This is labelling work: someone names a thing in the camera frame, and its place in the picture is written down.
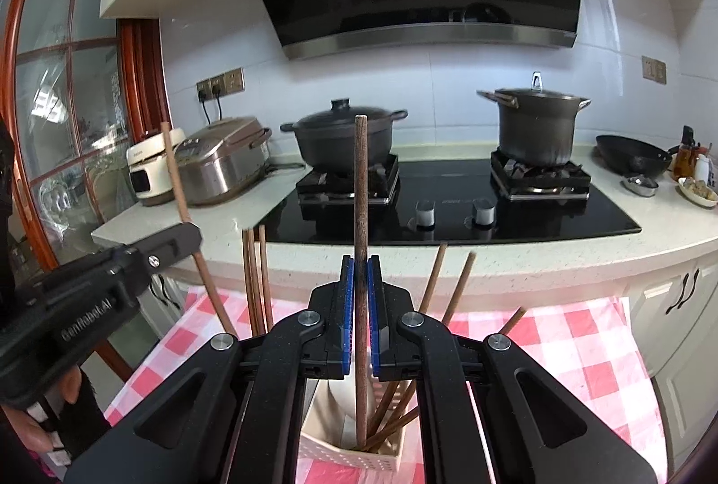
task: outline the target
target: finger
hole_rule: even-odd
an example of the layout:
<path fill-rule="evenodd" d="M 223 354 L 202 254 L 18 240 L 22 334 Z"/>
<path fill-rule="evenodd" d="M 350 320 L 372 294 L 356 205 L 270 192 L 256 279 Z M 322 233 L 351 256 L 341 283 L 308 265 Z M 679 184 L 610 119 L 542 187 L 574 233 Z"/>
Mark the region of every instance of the finger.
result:
<path fill-rule="evenodd" d="M 2 405 L 2 409 L 23 446 L 38 454 L 53 450 L 53 441 L 50 439 L 49 434 L 30 415 L 5 405 Z"/>
<path fill-rule="evenodd" d="M 80 373 L 80 367 L 73 366 L 65 375 L 60 379 L 57 386 L 60 389 L 62 398 L 67 401 L 70 405 L 74 405 L 78 402 L 80 396 L 80 385 L 83 382 L 83 374 Z"/>

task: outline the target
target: frying pan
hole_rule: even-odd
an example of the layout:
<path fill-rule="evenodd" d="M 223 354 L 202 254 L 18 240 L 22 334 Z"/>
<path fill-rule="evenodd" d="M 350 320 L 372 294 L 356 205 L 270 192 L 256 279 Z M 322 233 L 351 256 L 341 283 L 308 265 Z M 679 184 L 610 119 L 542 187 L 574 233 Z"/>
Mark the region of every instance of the frying pan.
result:
<path fill-rule="evenodd" d="M 656 178 L 670 165 L 671 156 L 668 152 L 640 140 L 623 136 L 597 136 L 596 145 L 608 167 L 622 176 L 643 174 Z"/>

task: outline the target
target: rice cooker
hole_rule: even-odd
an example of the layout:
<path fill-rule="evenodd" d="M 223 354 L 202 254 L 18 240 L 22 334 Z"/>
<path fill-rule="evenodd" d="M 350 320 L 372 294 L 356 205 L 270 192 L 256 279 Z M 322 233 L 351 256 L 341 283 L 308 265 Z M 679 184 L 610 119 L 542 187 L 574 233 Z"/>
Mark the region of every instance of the rice cooker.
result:
<path fill-rule="evenodd" d="M 253 116 L 215 121 L 175 149 L 188 205 L 213 205 L 264 176 L 269 128 Z"/>
<path fill-rule="evenodd" d="M 177 146 L 184 140 L 184 130 L 181 128 L 171 130 L 170 139 L 172 146 Z M 167 169 L 162 134 L 152 136 L 152 138 L 128 148 L 127 164 L 130 169 L 132 188 L 143 205 L 152 207 L 175 198 L 175 194 L 172 192 L 170 171 Z"/>

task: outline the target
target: red and white checkered tablecloth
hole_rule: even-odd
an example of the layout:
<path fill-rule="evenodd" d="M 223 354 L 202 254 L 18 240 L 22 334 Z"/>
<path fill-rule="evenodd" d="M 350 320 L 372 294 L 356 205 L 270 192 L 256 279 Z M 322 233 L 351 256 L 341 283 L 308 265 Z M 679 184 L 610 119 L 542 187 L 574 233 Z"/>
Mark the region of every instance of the red and white checkered tablecloth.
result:
<path fill-rule="evenodd" d="M 250 337 L 244 294 L 220 290 L 222 301 L 241 338 Z M 202 344 L 218 332 L 219 321 L 202 287 L 190 289 L 186 312 L 159 342 L 117 394 L 105 412 L 116 424 Z M 274 319 L 305 304 L 275 300 Z M 509 319 L 512 312 L 456 314 L 455 334 L 483 340 Z M 511 339 L 563 383 L 611 429 L 633 446 L 654 468 L 658 484 L 666 481 L 668 460 L 658 402 L 644 362 L 626 323 L 619 299 L 534 308 L 516 325 Z M 407 428 L 398 472 L 362 471 L 358 468 L 300 459 L 297 484 L 424 484 L 419 422 Z"/>

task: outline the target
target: beige plastic basket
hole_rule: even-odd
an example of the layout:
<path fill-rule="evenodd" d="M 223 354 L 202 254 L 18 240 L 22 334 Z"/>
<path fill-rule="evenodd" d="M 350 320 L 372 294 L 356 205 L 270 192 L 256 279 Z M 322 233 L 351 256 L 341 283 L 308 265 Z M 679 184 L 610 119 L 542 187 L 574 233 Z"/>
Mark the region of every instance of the beige plastic basket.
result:
<path fill-rule="evenodd" d="M 381 397 L 386 383 L 372 384 L 375 397 Z M 394 408 L 400 393 L 394 397 L 391 409 Z M 311 399 L 309 411 L 304 418 L 302 435 L 299 439 L 299 456 L 324 460 L 342 466 L 359 467 L 365 470 L 381 470 L 396 472 L 401 464 L 404 436 L 407 428 L 403 427 L 387 439 L 377 454 L 369 452 L 354 452 L 343 449 L 347 442 L 353 444 L 355 440 L 356 424 L 339 408 L 329 391 L 329 384 L 320 380 L 317 390 Z"/>

